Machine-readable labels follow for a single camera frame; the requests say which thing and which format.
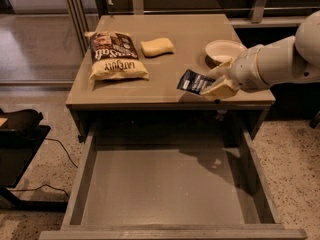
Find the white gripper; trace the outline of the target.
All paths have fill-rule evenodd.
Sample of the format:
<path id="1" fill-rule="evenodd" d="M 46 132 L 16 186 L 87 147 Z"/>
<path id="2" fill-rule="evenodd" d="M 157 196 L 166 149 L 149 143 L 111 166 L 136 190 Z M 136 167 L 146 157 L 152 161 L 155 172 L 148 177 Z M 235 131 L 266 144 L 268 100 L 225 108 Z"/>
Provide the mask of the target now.
<path id="1" fill-rule="evenodd" d="M 257 59 L 261 49 L 262 45 L 254 46 L 240 53 L 234 62 L 228 60 L 211 69 L 206 76 L 216 81 L 204 88 L 200 95 L 215 101 L 235 96 L 240 88 L 248 93 L 269 89 L 258 70 Z"/>

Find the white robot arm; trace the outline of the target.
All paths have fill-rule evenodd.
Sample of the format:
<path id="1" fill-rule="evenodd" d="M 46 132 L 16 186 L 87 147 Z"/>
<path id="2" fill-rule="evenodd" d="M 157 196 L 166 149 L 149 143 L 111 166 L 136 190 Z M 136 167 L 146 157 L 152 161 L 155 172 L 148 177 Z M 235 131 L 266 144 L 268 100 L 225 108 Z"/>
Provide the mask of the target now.
<path id="1" fill-rule="evenodd" d="M 210 101 L 270 89 L 283 83 L 320 81 L 320 12 L 308 16 L 296 34 L 268 45 L 256 45 L 212 69 L 214 82 L 200 95 Z"/>

